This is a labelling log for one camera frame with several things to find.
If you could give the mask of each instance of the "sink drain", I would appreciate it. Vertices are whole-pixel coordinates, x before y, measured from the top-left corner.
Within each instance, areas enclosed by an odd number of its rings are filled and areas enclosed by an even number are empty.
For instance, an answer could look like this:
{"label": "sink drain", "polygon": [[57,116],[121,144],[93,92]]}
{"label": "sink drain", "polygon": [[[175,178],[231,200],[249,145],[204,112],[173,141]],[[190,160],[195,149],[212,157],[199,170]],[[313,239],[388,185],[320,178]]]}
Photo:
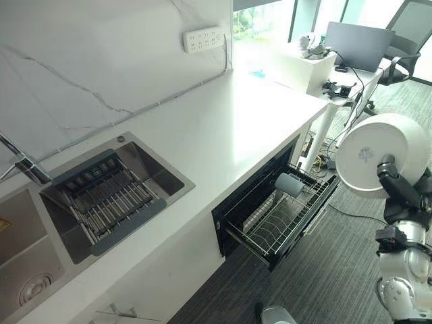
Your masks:
{"label": "sink drain", "polygon": [[53,276],[49,273],[39,273],[30,278],[20,291],[21,306],[39,295],[43,290],[53,282]]}

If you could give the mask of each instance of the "white plate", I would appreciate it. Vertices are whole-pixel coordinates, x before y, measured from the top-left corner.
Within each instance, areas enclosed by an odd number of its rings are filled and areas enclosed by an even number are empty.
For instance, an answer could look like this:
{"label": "white plate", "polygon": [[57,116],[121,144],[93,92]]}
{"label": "white plate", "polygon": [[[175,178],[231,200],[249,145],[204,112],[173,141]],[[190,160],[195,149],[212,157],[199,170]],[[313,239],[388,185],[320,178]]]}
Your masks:
{"label": "white plate", "polygon": [[336,169],[345,184],[360,196],[386,198],[377,166],[385,154],[396,158],[396,167],[415,184],[429,161],[431,141],[414,120],[396,113],[372,116],[355,126],[341,143]]}

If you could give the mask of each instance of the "white box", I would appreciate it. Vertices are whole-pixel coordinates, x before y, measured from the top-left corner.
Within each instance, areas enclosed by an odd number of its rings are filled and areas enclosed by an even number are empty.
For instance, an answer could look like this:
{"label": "white box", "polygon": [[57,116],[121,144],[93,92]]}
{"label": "white box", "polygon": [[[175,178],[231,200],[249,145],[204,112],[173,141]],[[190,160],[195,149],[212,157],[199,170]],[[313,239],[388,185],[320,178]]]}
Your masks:
{"label": "white box", "polygon": [[334,67],[336,53],[323,59],[304,59],[297,44],[288,43],[271,50],[265,75],[276,82],[308,95],[319,95]]}

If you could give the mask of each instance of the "desk leg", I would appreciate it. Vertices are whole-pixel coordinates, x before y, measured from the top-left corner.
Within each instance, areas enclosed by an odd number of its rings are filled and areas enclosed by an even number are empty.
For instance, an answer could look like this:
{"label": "desk leg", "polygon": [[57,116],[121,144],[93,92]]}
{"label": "desk leg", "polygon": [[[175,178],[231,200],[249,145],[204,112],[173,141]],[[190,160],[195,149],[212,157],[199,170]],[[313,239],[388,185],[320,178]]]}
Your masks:
{"label": "desk leg", "polygon": [[379,78],[381,77],[381,74],[377,74],[375,75],[375,77],[371,80],[371,82],[369,82],[369,84],[367,84],[364,88],[364,92],[363,92],[363,99],[361,101],[361,104],[356,106],[356,109],[354,109],[350,115],[350,118],[348,120],[348,123],[346,123],[345,128],[344,128],[344,133],[339,137],[339,139],[336,142],[336,148],[338,148],[342,141],[345,139],[346,135],[348,134],[348,129],[350,128],[350,125],[352,123],[352,121],[354,120],[354,118],[356,118],[356,116],[359,116],[362,114],[363,109],[365,108],[365,106],[367,105],[368,100],[371,98],[373,89],[375,89],[375,86],[377,85]]}
{"label": "desk leg", "polygon": [[310,171],[312,169],[313,163],[317,158],[318,152],[323,145],[325,136],[331,126],[331,123],[336,115],[336,111],[338,111],[339,106],[333,105],[329,103],[327,105],[327,109],[325,110],[323,120],[321,125],[319,126],[318,132],[313,139],[312,146],[310,147],[308,157],[306,158],[306,162],[302,166],[302,169],[305,171]]}

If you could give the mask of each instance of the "kitchen counter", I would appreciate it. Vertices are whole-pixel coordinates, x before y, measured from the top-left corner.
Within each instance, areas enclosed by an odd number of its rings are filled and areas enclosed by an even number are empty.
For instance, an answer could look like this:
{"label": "kitchen counter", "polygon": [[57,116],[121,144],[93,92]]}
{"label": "kitchen counter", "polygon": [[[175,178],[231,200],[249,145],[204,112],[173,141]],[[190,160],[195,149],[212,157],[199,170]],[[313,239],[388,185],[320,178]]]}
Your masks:
{"label": "kitchen counter", "polygon": [[[128,236],[18,323],[68,323],[197,215],[210,213],[324,112],[326,102],[240,72],[105,130],[47,159],[62,163],[130,131],[196,187]],[[0,197],[26,183],[0,184]]]}

